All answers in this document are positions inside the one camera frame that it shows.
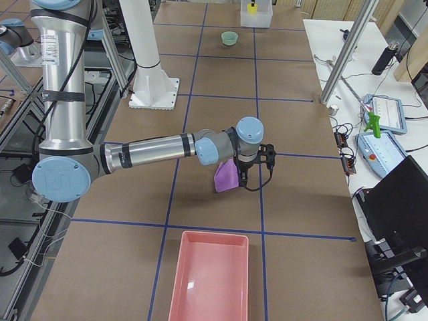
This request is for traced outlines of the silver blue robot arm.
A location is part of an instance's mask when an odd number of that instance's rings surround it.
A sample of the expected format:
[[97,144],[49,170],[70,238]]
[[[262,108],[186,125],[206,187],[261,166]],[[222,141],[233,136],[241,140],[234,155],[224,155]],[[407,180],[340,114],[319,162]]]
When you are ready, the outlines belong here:
[[119,169],[196,156],[203,165],[232,159],[240,187],[248,170],[274,155],[263,143],[263,124],[252,116],[223,132],[201,130],[123,144],[92,144],[86,135],[84,45],[90,32],[103,34],[99,1],[32,1],[31,18],[41,33],[42,98],[46,128],[32,183],[44,198],[68,203],[99,177]]

